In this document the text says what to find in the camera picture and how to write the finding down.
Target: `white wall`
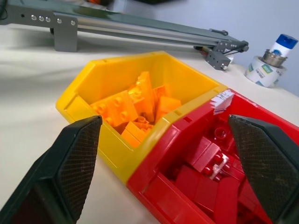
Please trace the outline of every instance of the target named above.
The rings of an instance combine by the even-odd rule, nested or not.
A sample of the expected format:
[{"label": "white wall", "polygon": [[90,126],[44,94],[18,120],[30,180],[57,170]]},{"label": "white wall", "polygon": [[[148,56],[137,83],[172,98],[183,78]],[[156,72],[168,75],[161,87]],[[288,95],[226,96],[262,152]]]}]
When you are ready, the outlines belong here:
[{"label": "white wall", "polygon": [[[235,55],[235,62],[248,66],[262,56],[281,33],[299,39],[298,0],[180,0],[155,9],[158,20],[199,28],[227,30],[249,42],[249,51]],[[279,85],[299,96],[299,44],[284,63],[287,73]]]}]

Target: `white table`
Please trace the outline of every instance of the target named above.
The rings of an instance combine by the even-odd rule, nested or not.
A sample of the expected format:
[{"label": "white table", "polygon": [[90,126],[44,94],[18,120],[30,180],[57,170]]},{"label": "white table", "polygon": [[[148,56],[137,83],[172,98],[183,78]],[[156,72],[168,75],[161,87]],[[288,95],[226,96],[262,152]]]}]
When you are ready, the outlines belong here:
[{"label": "white table", "polygon": [[[299,126],[299,98],[267,89],[243,76],[236,64],[226,72],[207,64],[192,47],[79,34],[79,52],[55,52],[48,29],[0,27],[0,208],[33,162],[68,123],[55,102],[90,60],[166,50]],[[78,224],[149,224],[158,221],[100,160]]]}]

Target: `white label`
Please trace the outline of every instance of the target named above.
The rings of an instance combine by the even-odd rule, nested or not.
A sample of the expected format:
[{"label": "white label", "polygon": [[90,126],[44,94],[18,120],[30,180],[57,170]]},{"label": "white label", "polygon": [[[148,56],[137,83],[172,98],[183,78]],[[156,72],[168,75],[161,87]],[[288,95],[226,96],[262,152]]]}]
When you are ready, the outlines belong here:
[{"label": "white label", "polygon": [[214,115],[222,113],[232,103],[234,93],[231,90],[225,90],[211,99],[214,108]]}]

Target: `textured grip surface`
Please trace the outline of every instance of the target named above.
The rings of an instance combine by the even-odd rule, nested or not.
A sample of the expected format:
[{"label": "textured grip surface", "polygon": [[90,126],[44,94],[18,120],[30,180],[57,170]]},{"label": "textured grip surface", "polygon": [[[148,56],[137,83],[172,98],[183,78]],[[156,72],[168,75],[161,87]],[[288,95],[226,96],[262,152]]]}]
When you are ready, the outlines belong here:
[{"label": "textured grip surface", "polygon": [[100,120],[80,130],[57,176],[57,183],[75,220],[80,218],[93,177]]},{"label": "textured grip surface", "polygon": [[266,213],[275,221],[294,197],[298,170],[263,129],[238,116],[231,116],[229,124],[246,177]]}]

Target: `yellow bin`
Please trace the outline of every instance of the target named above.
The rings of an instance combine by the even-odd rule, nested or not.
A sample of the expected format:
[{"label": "yellow bin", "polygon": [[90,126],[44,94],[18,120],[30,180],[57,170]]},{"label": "yellow bin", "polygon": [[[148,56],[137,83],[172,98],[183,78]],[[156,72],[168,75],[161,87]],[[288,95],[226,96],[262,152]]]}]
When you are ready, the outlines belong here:
[{"label": "yellow bin", "polygon": [[143,71],[152,87],[165,85],[182,106],[160,119],[137,147],[132,147],[107,122],[103,122],[98,154],[126,183],[168,127],[227,89],[165,52],[90,61],[57,101],[56,108],[70,122],[97,115],[90,104],[128,89]]}]

